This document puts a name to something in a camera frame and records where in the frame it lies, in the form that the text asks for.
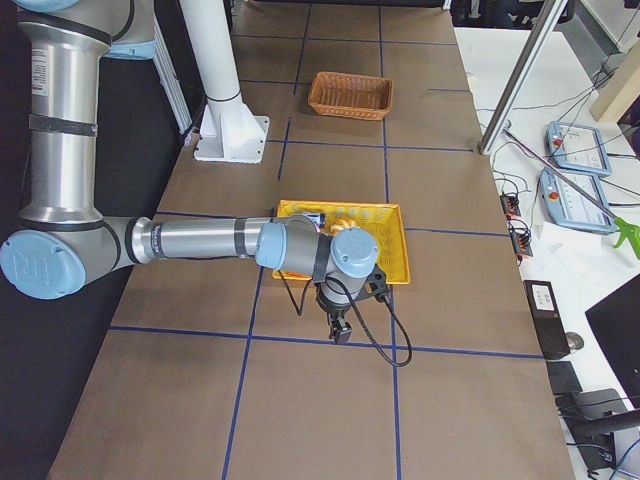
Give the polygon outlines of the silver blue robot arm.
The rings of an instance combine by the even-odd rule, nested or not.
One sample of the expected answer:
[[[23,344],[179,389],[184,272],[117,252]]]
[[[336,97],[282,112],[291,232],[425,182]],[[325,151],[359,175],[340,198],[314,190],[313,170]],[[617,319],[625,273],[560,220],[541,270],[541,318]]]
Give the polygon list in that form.
[[[17,22],[31,42],[31,197],[23,229],[1,247],[2,272],[17,290],[51,300],[134,264],[251,258],[307,276],[331,339],[347,342],[346,313],[380,273],[365,230],[329,235],[304,215],[155,222],[95,208],[99,63],[154,55],[152,2],[21,1]]]

